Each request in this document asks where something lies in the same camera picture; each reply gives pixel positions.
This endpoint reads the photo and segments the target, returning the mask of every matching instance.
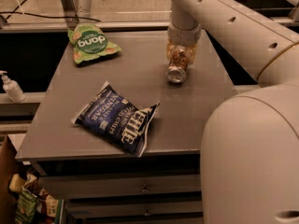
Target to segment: blue chip bag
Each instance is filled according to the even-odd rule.
[[[147,147],[148,127],[158,106],[159,103],[149,108],[137,109],[105,82],[101,91],[83,107],[72,122],[89,128],[132,155],[141,157]]]

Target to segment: floor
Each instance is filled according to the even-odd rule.
[[[91,9],[91,17],[100,21],[168,21],[170,0],[92,0]],[[64,15],[61,0],[0,0],[0,12],[4,11],[54,17]],[[6,14],[5,18],[9,23],[64,22],[64,19],[19,14]]]

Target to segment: chip bag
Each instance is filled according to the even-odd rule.
[[[105,82],[101,91],[72,122],[89,128],[132,155],[141,157],[147,146],[148,127],[158,106],[159,103],[137,109]]]
[[[121,48],[108,41],[104,33],[94,24],[79,24],[75,31],[68,30],[69,41],[74,45],[74,61],[79,64],[114,54]]]

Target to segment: white bottle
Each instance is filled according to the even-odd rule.
[[[5,75],[6,71],[0,71],[3,80],[3,90],[7,93],[8,97],[13,103],[19,103],[25,99],[25,94],[21,87],[15,80],[11,80]]]

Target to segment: green chip bag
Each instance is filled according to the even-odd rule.
[[[118,45],[110,42],[102,30],[94,24],[79,24],[75,31],[68,30],[68,37],[74,45],[74,61],[77,64],[121,50]]]

